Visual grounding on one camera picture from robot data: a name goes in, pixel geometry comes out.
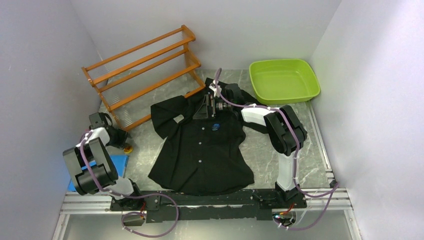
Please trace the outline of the orange wooden rack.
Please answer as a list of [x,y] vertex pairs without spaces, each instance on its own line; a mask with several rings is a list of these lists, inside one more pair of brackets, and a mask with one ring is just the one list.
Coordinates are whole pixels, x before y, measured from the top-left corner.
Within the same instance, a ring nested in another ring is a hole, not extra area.
[[190,97],[205,87],[190,49],[196,35],[186,26],[160,35],[81,70],[116,124],[130,131],[150,120],[152,94],[170,87]]

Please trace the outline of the orange round brooch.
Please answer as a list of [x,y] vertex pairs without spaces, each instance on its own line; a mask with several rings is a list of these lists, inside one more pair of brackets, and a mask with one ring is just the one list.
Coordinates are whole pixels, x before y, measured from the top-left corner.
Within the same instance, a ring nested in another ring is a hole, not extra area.
[[134,148],[133,148],[131,145],[129,145],[129,146],[127,146],[127,147],[125,147],[125,148],[123,149],[123,152],[124,152],[125,154],[130,154],[130,153],[132,153],[132,152],[133,152],[133,150],[134,150]]

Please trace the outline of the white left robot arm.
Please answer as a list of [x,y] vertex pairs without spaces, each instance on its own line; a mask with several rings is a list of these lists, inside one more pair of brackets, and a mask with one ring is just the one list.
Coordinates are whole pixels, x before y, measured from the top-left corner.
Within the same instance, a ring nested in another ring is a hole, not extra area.
[[143,195],[135,191],[130,179],[119,176],[106,147],[124,150],[131,145],[129,132],[113,126],[112,118],[104,112],[89,116],[90,126],[80,142],[62,153],[71,183],[80,195],[108,192],[130,210],[143,204]]

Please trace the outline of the black button shirt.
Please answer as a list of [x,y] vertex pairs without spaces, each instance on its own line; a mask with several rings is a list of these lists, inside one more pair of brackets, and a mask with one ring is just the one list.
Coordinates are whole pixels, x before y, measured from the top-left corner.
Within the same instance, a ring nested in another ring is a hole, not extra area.
[[[164,144],[148,177],[164,189],[213,196],[255,182],[239,148],[246,138],[243,123],[228,112],[215,119],[193,119],[206,91],[175,96],[150,107],[153,128]],[[220,124],[219,130],[212,131],[213,124]]]

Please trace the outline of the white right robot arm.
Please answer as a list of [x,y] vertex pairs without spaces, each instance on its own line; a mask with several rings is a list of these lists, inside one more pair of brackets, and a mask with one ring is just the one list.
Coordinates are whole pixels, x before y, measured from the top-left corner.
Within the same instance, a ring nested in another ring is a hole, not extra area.
[[300,193],[294,183],[299,171],[296,157],[308,136],[294,110],[289,105],[280,108],[260,106],[236,83],[221,87],[212,82],[193,118],[211,120],[219,113],[232,113],[247,127],[268,135],[278,153],[275,202],[282,208],[288,207]]

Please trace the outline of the blue round brooch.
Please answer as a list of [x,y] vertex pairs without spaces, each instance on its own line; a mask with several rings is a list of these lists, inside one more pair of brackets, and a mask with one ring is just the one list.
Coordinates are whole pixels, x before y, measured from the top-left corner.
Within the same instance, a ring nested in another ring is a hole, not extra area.
[[215,124],[212,125],[211,130],[212,131],[218,131],[220,126],[221,125],[219,123],[215,123]]

